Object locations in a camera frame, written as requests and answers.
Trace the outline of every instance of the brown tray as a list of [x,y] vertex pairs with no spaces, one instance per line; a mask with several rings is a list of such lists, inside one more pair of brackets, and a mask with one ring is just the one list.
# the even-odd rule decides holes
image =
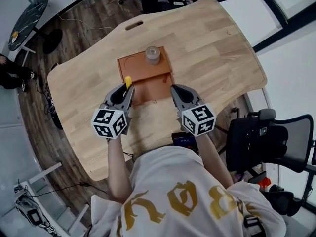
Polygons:
[[118,59],[122,82],[125,82],[126,76],[130,76],[135,86],[134,105],[171,97],[171,66],[163,46],[159,50],[160,61],[155,65],[145,60],[144,51]]

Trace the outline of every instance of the marble tabletop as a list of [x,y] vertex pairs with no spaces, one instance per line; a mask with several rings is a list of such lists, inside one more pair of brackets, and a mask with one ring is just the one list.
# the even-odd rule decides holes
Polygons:
[[[43,15],[46,6],[48,4],[48,0],[36,0],[38,2],[37,5],[30,4],[19,17],[18,21],[15,23],[13,27],[12,33],[9,39],[9,50],[16,50],[28,37],[31,33],[33,27],[39,21],[40,17]],[[12,35],[15,31],[18,31],[18,37],[14,43],[12,43]]]

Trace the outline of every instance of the qr code cube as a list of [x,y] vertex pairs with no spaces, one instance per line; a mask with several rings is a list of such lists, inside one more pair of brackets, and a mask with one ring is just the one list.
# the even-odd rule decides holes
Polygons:
[[98,136],[116,139],[127,127],[127,122],[124,111],[96,109],[91,125]]
[[182,125],[194,136],[208,133],[214,129],[216,115],[209,104],[199,105],[181,113]]

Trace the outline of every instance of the light wood tabletop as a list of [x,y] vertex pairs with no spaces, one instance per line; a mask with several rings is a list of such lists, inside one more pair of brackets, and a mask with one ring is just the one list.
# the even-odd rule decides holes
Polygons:
[[[143,22],[135,28],[125,28]],[[164,46],[176,84],[195,89],[216,113],[267,78],[248,41],[216,0],[154,14],[140,15],[118,25],[106,37],[48,75],[55,108],[66,136],[88,175],[108,177],[107,141],[90,121],[106,94],[122,83],[117,59]],[[131,108],[127,153],[172,143],[180,131],[171,97]]]

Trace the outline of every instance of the black table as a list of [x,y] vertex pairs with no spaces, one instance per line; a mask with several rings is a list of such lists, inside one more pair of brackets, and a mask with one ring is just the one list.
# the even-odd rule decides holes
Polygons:
[[[56,49],[58,44],[60,43],[63,32],[60,29],[53,30],[50,34],[45,34],[41,32],[39,29],[35,27],[36,23],[39,21],[40,17],[43,15],[48,0],[36,0],[37,5],[30,4],[19,17],[18,21],[16,22],[15,26],[13,27],[12,33],[9,39],[9,50],[14,51],[28,37],[31,31],[37,32],[40,36],[42,36],[45,41],[43,44],[43,52],[45,54],[49,54]],[[18,37],[14,43],[12,43],[12,35],[15,31],[18,31]]]

